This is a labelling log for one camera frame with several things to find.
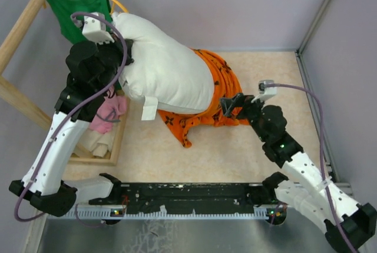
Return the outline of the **orange patterned pillowcase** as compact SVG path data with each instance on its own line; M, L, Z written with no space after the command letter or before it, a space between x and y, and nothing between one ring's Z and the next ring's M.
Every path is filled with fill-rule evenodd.
M185 148L192 146L192 143L188 139L188 132L193 127L199 125L232 127L249 124L245 119L236 118L240 112L240 108L236 108L230 117L225 117L221 110L221 98L233 97L237 93L242 92L240 83L227 62L211 51L195 49L194 52L206 63L214 80L213 99L209 107L199 114L188 115L163 110L158 111L167 128Z

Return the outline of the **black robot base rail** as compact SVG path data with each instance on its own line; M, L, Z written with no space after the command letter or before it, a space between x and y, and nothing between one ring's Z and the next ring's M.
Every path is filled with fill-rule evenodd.
M90 205L121 205L127 214L252 214L255 207L276 205L270 185L252 183L123 183Z

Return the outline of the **white pillow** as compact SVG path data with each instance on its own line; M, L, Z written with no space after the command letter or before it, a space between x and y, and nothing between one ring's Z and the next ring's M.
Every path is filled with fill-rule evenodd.
M159 110L188 115L210 106L214 80L201 57L140 16L121 13L113 19L133 41L134 62L118 80L124 93L143 105L143 121L154 120Z

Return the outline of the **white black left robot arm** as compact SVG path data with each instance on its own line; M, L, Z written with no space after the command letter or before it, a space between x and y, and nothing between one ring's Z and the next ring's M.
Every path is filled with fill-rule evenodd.
M123 39L102 45L82 41L71 47L65 60L70 70L67 85L55 104L48 135L27 174L9 186L18 197L16 220L22 221L18 211L23 200L42 214L61 217L82 202L104 199L116 204L122 199L121 182L112 175L102 173L77 181L63 181L62 175L107 91L123 68L133 63L132 45L132 40Z

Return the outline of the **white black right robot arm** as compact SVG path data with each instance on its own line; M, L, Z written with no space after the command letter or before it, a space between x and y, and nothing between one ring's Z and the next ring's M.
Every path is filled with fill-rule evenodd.
M321 173L287 132L281 107L242 93L221 98L220 105L224 116L250 124L264 154L280 168L263 181L267 202L293 207L323 232L336 252L358 252L375 235L376 209L360 204Z

